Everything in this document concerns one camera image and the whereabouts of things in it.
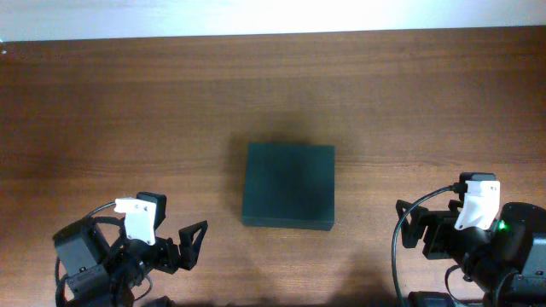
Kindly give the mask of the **dark green box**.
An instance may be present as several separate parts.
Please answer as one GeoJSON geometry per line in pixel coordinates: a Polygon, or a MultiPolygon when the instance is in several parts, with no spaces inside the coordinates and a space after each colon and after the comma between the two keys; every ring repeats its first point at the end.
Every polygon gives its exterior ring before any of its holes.
{"type": "Polygon", "coordinates": [[[279,142],[248,145],[242,223],[329,231],[335,221],[335,147],[279,142]]]}

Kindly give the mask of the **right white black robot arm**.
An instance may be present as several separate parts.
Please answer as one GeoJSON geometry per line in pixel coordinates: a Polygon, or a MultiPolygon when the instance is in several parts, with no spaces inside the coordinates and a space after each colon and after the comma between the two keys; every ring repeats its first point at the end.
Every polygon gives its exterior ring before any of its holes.
{"type": "Polygon", "coordinates": [[[403,246],[423,240],[428,260],[452,259],[469,282],[484,292],[486,306],[545,305],[545,209],[509,202],[491,227],[455,227],[462,203],[446,211],[417,207],[403,221],[403,246]]]}

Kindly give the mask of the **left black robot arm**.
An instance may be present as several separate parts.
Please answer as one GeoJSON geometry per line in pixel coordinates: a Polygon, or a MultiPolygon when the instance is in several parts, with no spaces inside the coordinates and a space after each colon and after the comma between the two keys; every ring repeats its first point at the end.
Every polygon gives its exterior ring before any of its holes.
{"type": "Polygon", "coordinates": [[[208,223],[179,229],[180,243],[155,239],[148,245],[125,236],[121,219],[84,217],[53,236],[57,306],[132,306],[132,292],[153,270],[173,275],[198,261],[208,223]]]}

